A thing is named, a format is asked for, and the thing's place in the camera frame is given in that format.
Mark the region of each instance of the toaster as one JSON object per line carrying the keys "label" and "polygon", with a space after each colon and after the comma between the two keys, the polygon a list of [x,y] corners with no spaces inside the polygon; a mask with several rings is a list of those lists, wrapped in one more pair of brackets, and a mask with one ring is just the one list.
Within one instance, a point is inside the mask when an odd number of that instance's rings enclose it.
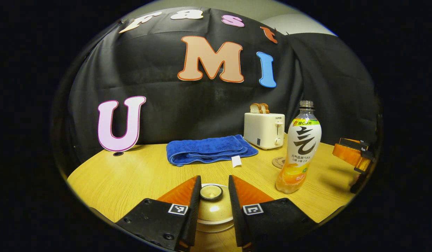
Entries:
{"label": "toaster", "polygon": [[243,138],[257,147],[268,150],[283,145],[283,114],[244,114]]}

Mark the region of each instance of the pink letter u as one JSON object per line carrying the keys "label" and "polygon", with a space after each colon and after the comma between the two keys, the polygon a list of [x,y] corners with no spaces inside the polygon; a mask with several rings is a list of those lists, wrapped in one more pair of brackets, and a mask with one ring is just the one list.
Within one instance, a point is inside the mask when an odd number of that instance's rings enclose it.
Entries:
{"label": "pink letter u", "polygon": [[140,135],[140,108],[144,102],[144,96],[133,96],[124,101],[127,107],[127,128],[126,134],[122,137],[115,137],[112,134],[113,111],[118,107],[118,102],[109,100],[99,105],[98,139],[104,149],[123,152],[136,144]]}

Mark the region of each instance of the letter m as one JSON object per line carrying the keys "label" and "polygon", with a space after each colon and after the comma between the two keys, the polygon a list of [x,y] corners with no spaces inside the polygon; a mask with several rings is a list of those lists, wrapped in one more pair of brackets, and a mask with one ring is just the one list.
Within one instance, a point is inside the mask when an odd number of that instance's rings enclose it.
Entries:
{"label": "letter m", "polygon": [[201,62],[208,78],[214,79],[224,64],[224,71],[220,78],[226,82],[241,83],[244,77],[241,74],[240,52],[242,46],[234,42],[225,42],[217,52],[203,37],[185,36],[182,41],[186,43],[186,56],[183,71],[178,73],[178,78],[184,81],[200,80],[203,73],[199,71]]}

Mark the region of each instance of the folded towel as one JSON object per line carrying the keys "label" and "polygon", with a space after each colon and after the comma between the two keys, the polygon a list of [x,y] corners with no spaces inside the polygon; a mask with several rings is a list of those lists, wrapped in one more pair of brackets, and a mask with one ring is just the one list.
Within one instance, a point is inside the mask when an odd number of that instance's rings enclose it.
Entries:
{"label": "folded towel", "polygon": [[213,163],[220,160],[231,160],[232,156],[254,156],[258,150],[244,138],[235,136],[208,138],[203,140],[172,141],[166,145],[168,161],[176,166],[193,162]]}

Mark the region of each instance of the cork coaster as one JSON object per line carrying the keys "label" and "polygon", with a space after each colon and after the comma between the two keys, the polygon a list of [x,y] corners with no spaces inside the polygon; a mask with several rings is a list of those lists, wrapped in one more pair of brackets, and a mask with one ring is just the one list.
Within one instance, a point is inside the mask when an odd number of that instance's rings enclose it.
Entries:
{"label": "cork coaster", "polygon": [[285,156],[279,156],[279,157],[276,157],[276,158],[274,158],[274,159],[272,160],[272,164],[273,164],[275,167],[278,167],[278,168],[280,168],[280,169],[283,168],[285,162],[286,162],[286,157],[285,157]]}

